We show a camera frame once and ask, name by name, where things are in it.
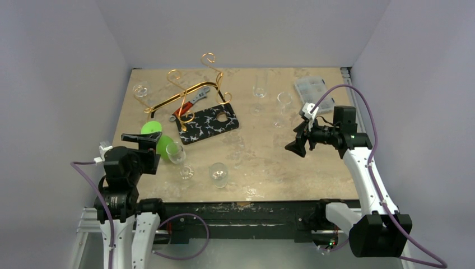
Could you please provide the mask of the green plastic wine glass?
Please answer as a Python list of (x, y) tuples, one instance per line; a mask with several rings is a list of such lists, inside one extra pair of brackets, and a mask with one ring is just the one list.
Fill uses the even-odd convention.
[[(150, 134), (150, 133), (155, 133), (155, 132), (162, 132), (162, 125), (160, 122), (158, 121), (149, 121), (147, 123), (145, 123), (142, 128), (141, 128), (141, 134), (142, 135), (146, 135), (146, 134)], [(157, 152), (161, 155), (161, 158), (164, 159), (165, 161), (169, 162), (170, 163), (170, 160), (169, 160), (169, 156), (168, 156), (168, 153), (166, 151), (166, 148), (169, 144), (173, 143), (174, 140), (163, 134), (162, 133), (162, 136), (160, 137), (158, 143), (157, 143)]]

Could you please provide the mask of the clear round wine glass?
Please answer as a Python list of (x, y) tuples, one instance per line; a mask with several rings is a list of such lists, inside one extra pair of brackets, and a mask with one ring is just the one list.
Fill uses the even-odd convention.
[(141, 81), (133, 86), (132, 91), (136, 98), (145, 98), (150, 91), (150, 84), (147, 81)]

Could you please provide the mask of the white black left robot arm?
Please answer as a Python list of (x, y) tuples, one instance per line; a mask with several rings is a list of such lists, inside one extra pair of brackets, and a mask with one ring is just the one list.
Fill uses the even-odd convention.
[(160, 131), (122, 134), (122, 141), (137, 143), (137, 149), (100, 143), (105, 175), (97, 189), (94, 207), (104, 247), (104, 268), (146, 268), (157, 229), (167, 222), (159, 198), (139, 200), (138, 182), (143, 174), (155, 175), (160, 161), (157, 144)]

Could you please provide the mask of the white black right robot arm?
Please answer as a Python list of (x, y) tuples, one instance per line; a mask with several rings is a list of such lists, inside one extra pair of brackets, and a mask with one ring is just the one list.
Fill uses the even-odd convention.
[(316, 210), (316, 224), (321, 228), (332, 224), (341, 228), (356, 257), (400, 257), (412, 220), (409, 215), (400, 214), (385, 190), (371, 157), (373, 146), (369, 136), (357, 130), (356, 109), (336, 106), (329, 126), (319, 125), (317, 111), (315, 104), (304, 104), (299, 112), (303, 122), (294, 129), (295, 140), (285, 149), (305, 157), (306, 145), (310, 150), (319, 143), (333, 146), (350, 171), (361, 213), (353, 212), (343, 202), (330, 202)]

